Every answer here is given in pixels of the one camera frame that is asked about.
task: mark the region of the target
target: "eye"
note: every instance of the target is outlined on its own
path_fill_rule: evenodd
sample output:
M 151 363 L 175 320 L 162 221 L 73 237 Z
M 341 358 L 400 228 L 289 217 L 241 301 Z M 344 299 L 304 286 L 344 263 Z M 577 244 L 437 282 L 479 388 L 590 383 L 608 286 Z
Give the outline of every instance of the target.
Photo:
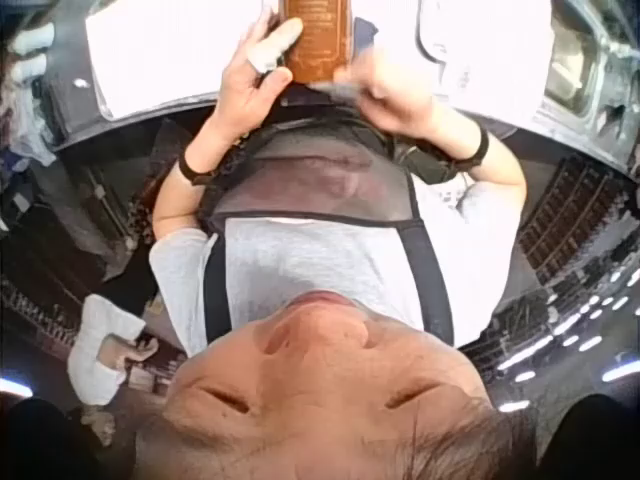
M 220 390 L 215 390 L 212 388 L 205 388 L 204 391 L 207 392 L 209 395 L 215 397 L 218 401 L 224 403 L 227 407 L 232 408 L 238 413 L 242 413 L 243 415 L 249 413 L 249 410 L 250 410 L 249 405 L 247 405 L 247 402 L 241 399 L 238 399 L 236 397 L 229 395 L 228 393 L 221 392 Z
M 405 403 L 409 403 L 412 400 L 415 400 L 423 393 L 435 387 L 436 385 L 422 385 L 419 388 L 400 390 L 393 397 L 391 397 L 391 399 L 385 404 L 385 407 L 387 407 L 389 410 L 394 410 L 398 407 L 401 407 Z

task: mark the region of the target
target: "black strap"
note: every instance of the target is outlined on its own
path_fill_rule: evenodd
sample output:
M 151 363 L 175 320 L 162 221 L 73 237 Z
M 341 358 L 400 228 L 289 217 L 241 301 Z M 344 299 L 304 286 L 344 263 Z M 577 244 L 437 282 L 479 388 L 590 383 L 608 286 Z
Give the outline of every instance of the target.
M 227 298 L 227 248 L 220 235 L 211 249 L 204 272 L 204 321 L 207 343 L 231 331 L 231 314 Z
M 424 222 L 420 219 L 413 220 L 406 227 L 399 228 L 398 234 L 418 290 L 424 331 L 453 345 L 449 295 Z

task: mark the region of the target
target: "gray t-shirt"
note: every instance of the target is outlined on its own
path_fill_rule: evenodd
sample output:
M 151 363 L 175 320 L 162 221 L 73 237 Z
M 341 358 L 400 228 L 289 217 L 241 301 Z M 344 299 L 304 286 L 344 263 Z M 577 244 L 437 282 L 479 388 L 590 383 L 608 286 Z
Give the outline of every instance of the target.
M 507 281 L 520 209 L 499 185 L 479 182 L 457 208 L 413 177 L 420 215 L 449 295 L 455 345 L 476 340 Z M 296 296 L 330 290 L 422 329 L 413 274 L 396 230 L 287 218 L 227 220 L 226 276 L 233 328 Z M 207 347 L 203 275 L 217 236 L 184 229 L 160 240 L 151 266 L 189 356 Z

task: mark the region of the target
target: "white cloth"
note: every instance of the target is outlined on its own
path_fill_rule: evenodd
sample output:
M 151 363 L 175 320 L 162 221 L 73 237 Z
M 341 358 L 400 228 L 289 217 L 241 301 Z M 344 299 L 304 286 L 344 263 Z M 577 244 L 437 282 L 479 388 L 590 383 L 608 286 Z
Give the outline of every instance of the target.
M 67 373 L 76 395 L 85 405 L 107 405 L 126 379 L 126 373 L 98 362 L 105 338 L 116 335 L 134 341 L 145 322 L 99 295 L 89 295 L 82 307 L 82 325 L 67 359 Z
M 480 336 L 502 296 L 521 212 L 499 185 L 474 184 L 454 209 L 417 177 L 413 181 L 449 295 L 455 345 L 462 346 Z M 257 218 L 227 221 L 225 235 L 233 328 L 315 289 L 422 328 L 417 288 L 394 229 Z M 184 229 L 151 251 L 160 292 L 189 356 L 207 347 L 203 276 L 216 240 Z

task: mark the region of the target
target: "black wristband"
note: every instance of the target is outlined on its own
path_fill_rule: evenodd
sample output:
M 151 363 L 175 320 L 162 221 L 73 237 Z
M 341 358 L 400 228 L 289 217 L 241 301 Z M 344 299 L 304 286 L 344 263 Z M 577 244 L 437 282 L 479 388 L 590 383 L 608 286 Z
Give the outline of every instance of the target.
M 209 185 L 215 177 L 215 173 L 213 171 L 209 173 L 198 173 L 193 171 L 187 163 L 184 153 L 178 158 L 178 168 L 180 169 L 182 176 L 189 180 L 191 185 L 194 187 Z
M 472 168 L 479 167 L 482 165 L 483 160 L 487 156 L 489 152 L 489 133 L 477 123 L 478 128 L 480 129 L 480 147 L 478 151 L 473 155 L 473 157 L 468 158 L 466 160 L 456 160 L 454 163 L 456 165 L 456 169 L 460 171 L 469 171 Z

